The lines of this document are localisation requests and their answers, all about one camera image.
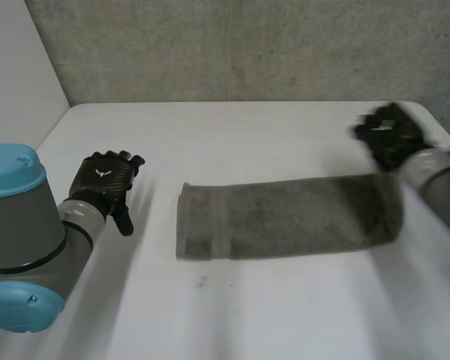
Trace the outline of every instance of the white table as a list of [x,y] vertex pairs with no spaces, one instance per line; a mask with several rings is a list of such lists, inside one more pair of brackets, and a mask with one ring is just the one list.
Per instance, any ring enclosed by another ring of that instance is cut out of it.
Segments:
[[[175,258],[184,182],[230,185],[373,169],[347,129],[380,103],[114,103],[69,110],[39,148],[57,202],[92,152],[142,155],[136,232],[109,221],[61,316],[38,334],[0,330],[0,359],[447,359],[450,280],[396,244],[288,259]],[[404,106],[431,136],[450,136]]]

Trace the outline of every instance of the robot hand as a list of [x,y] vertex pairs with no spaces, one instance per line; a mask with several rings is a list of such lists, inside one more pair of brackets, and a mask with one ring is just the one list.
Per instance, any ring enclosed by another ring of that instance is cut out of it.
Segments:
[[125,200],[144,163],[139,155],[131,157],[126,151],[118,154],[95,152],[82,162],[70,187],[69,200],[91,203],[104,218],[112,216],[123,236],[130,236],[134,233],[134,225]]

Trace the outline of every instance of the gray towel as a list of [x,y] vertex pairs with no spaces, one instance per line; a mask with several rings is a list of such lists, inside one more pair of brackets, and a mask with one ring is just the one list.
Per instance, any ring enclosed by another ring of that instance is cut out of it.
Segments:
[[185,184],[176,256],[258,259],[357,251],[393,241],[402,217],[401,193],[389,174]]

